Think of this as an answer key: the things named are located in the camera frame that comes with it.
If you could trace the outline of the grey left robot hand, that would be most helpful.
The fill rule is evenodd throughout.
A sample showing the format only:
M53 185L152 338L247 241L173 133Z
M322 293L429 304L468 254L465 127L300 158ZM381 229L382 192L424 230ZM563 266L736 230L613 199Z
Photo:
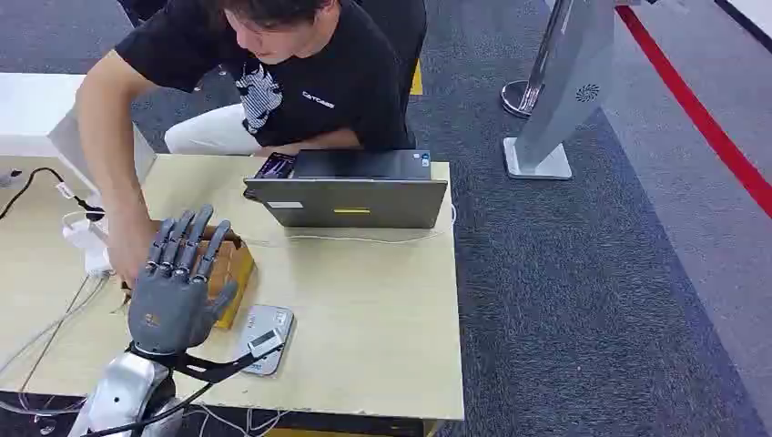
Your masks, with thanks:
M237 296L238 282L231 279L215 299L208 297L210 276L231 228L227 219L221 221L199 255L213 213L206 204L161 223L129 302L128 329L139 350L175 355L197 347Z

